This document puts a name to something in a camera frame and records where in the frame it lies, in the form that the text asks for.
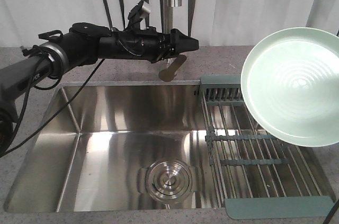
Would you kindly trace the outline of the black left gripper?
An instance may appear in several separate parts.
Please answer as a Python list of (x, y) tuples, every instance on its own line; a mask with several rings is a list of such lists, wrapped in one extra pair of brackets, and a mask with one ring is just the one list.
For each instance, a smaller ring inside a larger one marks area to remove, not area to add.
[(102, 59), (146, 60), (156, 63), (175, 58), (176, 52), (196, 51), (199, 41), (171, 29), (171, 35), (151, 27), (145, 30), (112, 31), (109, 37), (99, 40), (99, 57)]

